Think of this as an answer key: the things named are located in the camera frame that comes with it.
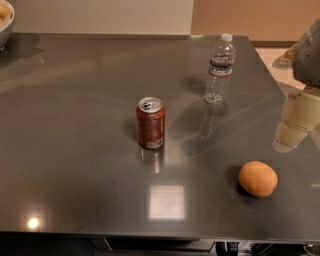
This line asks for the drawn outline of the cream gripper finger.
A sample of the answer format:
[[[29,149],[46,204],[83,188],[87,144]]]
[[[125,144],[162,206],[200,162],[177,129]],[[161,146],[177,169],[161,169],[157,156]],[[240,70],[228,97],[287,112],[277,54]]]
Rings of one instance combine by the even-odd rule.
[[[280,153],[296,149],[320,124],[320,88],[305,87],[286,95],[281,121],[275,131],[273,148]]]

